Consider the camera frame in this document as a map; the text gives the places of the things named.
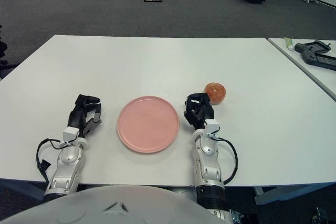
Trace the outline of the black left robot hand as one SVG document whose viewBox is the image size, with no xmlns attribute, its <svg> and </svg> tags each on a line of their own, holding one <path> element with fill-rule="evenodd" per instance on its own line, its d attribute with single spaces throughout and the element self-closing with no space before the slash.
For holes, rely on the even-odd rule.
<svg viewBox="0 0 336 224">
<path fill-rule="evenodd" d="M 94 117 L 86 121 L 88 112 L 94 112 Z M 101 103 L 97 97 L 80 94 L 75 101 L 75 107 L 69 114 L 69 127 L 79 130 L 78 137 L 84 138 L 89 132 L 101 124 Z"/>
</svg>

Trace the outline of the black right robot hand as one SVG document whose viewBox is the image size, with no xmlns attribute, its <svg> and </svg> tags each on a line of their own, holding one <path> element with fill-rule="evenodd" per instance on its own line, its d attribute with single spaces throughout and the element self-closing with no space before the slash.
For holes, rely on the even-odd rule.
<svg viewBox="0 0 336 224">
<path fill-rule="evenodd" d="M 204 129 L 205 120 L 214 119 L 214 110 L 208 94 L 190 94 L 185 101 L 184 117 L 195 130 Z"/>
</svg>

